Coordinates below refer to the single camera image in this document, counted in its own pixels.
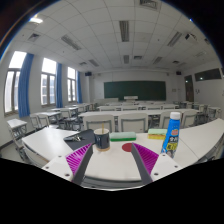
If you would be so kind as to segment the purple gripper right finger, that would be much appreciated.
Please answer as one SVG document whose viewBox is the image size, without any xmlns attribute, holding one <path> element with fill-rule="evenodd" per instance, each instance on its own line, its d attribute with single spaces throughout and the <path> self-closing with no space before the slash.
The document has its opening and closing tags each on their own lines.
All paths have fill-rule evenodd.
<svg viewBox="0 0 224 224">
<path fill-rule="evenodd" d="M 157 162 L 159 155 L 137 143 L 132 144 L 131 153 L 137 164 L 142 183 L 144 185 L 151 183 L 151 172 Z"/>
</svg>

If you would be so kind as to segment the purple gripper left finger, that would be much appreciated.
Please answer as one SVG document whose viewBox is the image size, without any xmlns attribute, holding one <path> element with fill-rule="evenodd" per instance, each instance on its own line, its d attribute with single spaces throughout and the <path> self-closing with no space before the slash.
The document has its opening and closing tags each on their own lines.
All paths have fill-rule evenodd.
<svg viewBox="0 0 224 224">
<path fill-rule="evenodd" d="M 87 144 L 65 156 L 66 161 L 73 174 L 73 182 L 80 185 L 93 154 L 92 144 Z"/>
</svg>

